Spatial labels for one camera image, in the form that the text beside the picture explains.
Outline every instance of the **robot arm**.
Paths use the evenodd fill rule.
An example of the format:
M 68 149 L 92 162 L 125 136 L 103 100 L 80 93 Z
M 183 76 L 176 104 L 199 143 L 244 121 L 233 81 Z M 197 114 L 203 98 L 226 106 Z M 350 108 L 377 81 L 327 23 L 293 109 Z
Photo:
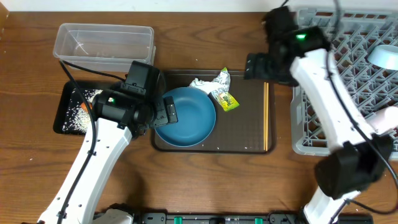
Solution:
M 130 141 L 137 138 L 143 130 L 178 121 L 173 98 L 162 98 L 156 93 L 159 89 L 159 76 L 160 71 L 153 66 L 133 62 L 125 82 L 117 85 L 114 90 L 103 90 L 95 96 L 93 110 L 97 117 L 96 142 L 91 142 L 93 130 L 89 125 L 67 178 L 37 223 L 57 223 L 61 215 L 60 209 L 86 162 L 91 145 L 95 143 L 94 153 L 74 188 L 65 213 L 62 214 L 63 224 L 92 223 L 95 208 L 109 175 Z M 132 216 L 128 213 L 110 210 L 94 223 L 124 224 L 130 221 Z
M 329 56 L 329 58 L 329 65 L 331 65 L 331 71 L 333 72 L 333 82 L 349 112 L 353 115 L 358 126 L 369 139 L 372 139 L 372 135 L 376 133 L 375 129 L 387 131 L 388 129 L 398 126 L 397 118 L 390 115 L 394 113 L 398 114 L 398 108 L 396 107 L 390 107 L 386 108 L 384 111 L 380 111 L 378 115 L 372 118 L 371 123 L 373 125 L 370 125 L 355 107 L 355 104 L 346 91 L 344 83 L 338 75 L 333 56 Z M 305 53 L 305 57 L 303 58 L 297 57 L 292 63 L 290 72 L 310 98 L 313 109 L 317 112 L 323 131 L 328 139 L 328 147 L 331 152 L 335 152 L 344 149 L 344 144 L 346 142 L 357 145 L 364 142 L 364 139 L 353 128 L 351 121 L 338 101 L 331 87 L 330 80 L 327 77 L 325 62 L 326 50 L 313 50 Z M 341 206 L 344 206 L 345 200 L 354 199 L 361 193 L 359 190 L 345 192 L 343 189 L 342 192 L 344 192 L 342 196 L 334 199 L 333 197 L 327 196 L 322 189 L 318 187 L 315 195 L 310 203 L 305 206 L 303 211 L 309 224 L 330 223 L 331 217 L 341 210 Z
M 318 27 L 298 30 L 287 7 L 269 12 L 264 18 L 269 42 L 268 54 L 249 54 L 245 78 L 274 81 L 283 85 L 300 85 L 311 100 L 328 140 L 331 155 L 319 162 L 315 174 L 319 187 L 303 210 L 309 224 L 327 224 L 341 211 L 345 201 L 358 196 L 382 176 L 385 165 L 352 122 L 338 100 L 336 86 L 348 112 L 363 133 L 377 146 L 383 158 L 392 152 L 392 139 L 378 136 L 398 126 L 398 108 L 380 111 L 369 123 L 356 108 L 338 75 L 333 55 L 329 56 L 331 80 L 326 70 L 330 43 Z
M 128 128 L 120 129 L 117 122 L 107 119 L 99 118 L 96 122 L 96 128 L 95 153 L 69 200 L 69 206 L 63 217 L 62 223 L 64 224 L 91 223 L 93 221 L 95 208 L 109 175 L 132 137 Z M 38 223 L 57 223 L 60 208 L 87 157 L 87 152 L 90 150 L 92 136 L 93 132 L 89 125 L 83 145 L 67 178 L 50 206 L 40 216 Z

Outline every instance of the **yellow package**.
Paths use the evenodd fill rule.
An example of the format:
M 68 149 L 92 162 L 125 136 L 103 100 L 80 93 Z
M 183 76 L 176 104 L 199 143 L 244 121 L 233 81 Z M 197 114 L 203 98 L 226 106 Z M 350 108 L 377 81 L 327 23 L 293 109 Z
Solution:
M 217 98 L 218 98 L 218 102 L 221 104 L 224 111 L 230 111 L 239 106 L 239 103 L 229 93 L 221 93 L 220 95 L 218 95 Z

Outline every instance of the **green clip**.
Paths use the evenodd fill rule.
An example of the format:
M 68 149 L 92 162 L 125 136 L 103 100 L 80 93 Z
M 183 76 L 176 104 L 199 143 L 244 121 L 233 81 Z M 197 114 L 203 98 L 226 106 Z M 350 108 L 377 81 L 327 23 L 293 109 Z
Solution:
M 262 224 L 262 218 L 255 218 L 254 224 Z
M 182 224 L 182 217 L 174 217 L 174 224 Z

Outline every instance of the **clear plastic container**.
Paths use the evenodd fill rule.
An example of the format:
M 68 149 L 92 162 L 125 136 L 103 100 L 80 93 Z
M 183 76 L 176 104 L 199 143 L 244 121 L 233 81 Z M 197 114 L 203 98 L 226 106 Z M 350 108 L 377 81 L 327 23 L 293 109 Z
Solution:
M 53 54 L 92 70 L 128 72 L 133 60 L 152 65 L 155 49 L 151 27 L 62 24 Z

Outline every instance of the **black tray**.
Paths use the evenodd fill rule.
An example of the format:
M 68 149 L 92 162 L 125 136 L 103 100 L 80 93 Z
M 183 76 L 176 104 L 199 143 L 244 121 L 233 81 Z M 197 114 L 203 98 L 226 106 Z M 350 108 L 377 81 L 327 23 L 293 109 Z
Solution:
M 169 70 L 165 71 L 167 89 L 189 86 L 198 78 L 212 81 L 219 70 Z M 169 152 L 215 152 L 266 154 L 276 144 L 274 119 L 274 89 L 269 85 L 269 123 L 268 147 L 264 147 L 264 82 L 261 80 L 243 80 L 244 72 L 232 71 L 229 92 L 240 106 L 225 112 L 218 102 L 209 95 L 216 108 L 216 126 L 212 133 L 201 143 L 190 147 L 176 147 L 163 141 L 155 131 L 151 132 L 154 148 Z
M 116 82 L 93 82 L 93 81 L 76 81 L 79 87 L 85 90 L 104 90 L 110 88 Z M 77 104 L 80 97 L 73 94 L 75 87 L 71 81 L 67 82 L 63 86 L 60 104 L 58 105 L 57 114 L 55 115 L 54 124 L 52 129 L 58 134 L 81 134 L 84 132 L 80 131 L 64 131 L 63 125 L 67 122 L 67 112 L 71 105 Z

